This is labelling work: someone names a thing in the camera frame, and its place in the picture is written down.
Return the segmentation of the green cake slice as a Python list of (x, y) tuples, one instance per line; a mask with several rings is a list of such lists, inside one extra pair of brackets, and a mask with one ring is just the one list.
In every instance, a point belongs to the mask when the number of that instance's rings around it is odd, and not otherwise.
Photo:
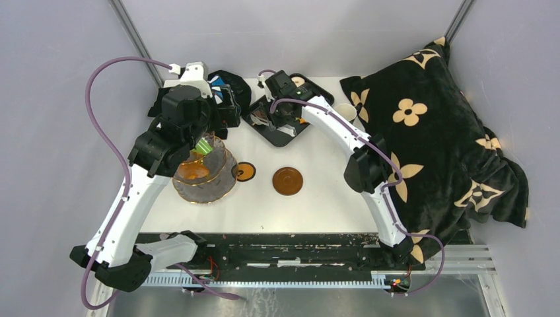
[(195, 147), (192, 149), (193, 153), (201, 156), (206, 156), (212, 151), (213, 151), (213, 146), (204, 138), (201, 138), (197, 142)]

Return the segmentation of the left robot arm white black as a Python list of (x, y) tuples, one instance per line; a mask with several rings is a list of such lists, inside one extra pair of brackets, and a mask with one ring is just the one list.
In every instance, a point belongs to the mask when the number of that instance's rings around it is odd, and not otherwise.
[(132, 292), (160, 269), (190, 261), (202, 238), (174, 233), (137, 243), (153, 203), (206, 133), (225, 136), (240, 123), (240, 107), (230, 85), (211, 83), (162, 88), (149, 111), (151, 123), (120, 157), (125, 176), (111, 210), (91, 240), (75, 246), (70, 258), (107, 287)]

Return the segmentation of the metal tongs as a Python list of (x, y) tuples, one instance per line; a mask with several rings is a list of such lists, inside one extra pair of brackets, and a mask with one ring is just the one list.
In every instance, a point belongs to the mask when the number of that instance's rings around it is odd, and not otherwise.
[(297, 131), (296, 131), (296, 128), (295, 128), (294, 126), (289, 125), (289, 124), (283, 124), (283, 125), (281, 125), (280, 123), (277, 123), (277, 122), (275, 122), (275, 121), (273, 120), (273, 117), (271, 116), (270, 113), (266, 112), (265, 110), (263, 110), (263, 109), (261, 109), (261, 108), (259, 108), (259, 109), (257, 109), (257, 110), (261, 110), (262, 112), (265, 112), (266, 115), (267, 115), (267, 117), (268, 117), (268, 120), (269, 120), (269, 122), (268, 122), (267, 125), (258, 125), (258, 124), (255, 124), (255, 123), (252, 121), (251, 116), (249, 115), (250, 123), (251, 123), (252, 126), (253, 126), (254, 128), (256, 128), (258, 131), (265, 131), (265, 130), (266, 130), (266, 131), (278, 131), (278, 132), (284, 133), (284, 134), (286, 134), (286, 135), (288, 135), (288, 136), (290, 136), (290, 137), (296, 137), (296, 136), (297, 136)]

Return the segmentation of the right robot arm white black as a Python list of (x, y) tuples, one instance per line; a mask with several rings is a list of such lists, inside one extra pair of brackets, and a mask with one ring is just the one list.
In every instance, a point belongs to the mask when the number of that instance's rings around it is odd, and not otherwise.
[(263, 70), (258, 73), (258, 85), (267, 102), (260, 106), (262, 115), (253, 112), (252, 120), (292, 138), (298, 135), (297, 125), (307, 123), (339, 145), (347, 157), (344, 179), (366, 202), (388, 261), (404, 263), (413, 243), (390, 197), (390, 187), (402, 181), (389, 179), (390, 171), (400, 170), (388, 158), (384, 139), (354, 127), (332, 108), (318, 86), (306, 79), (295, 83), (284, 71)]

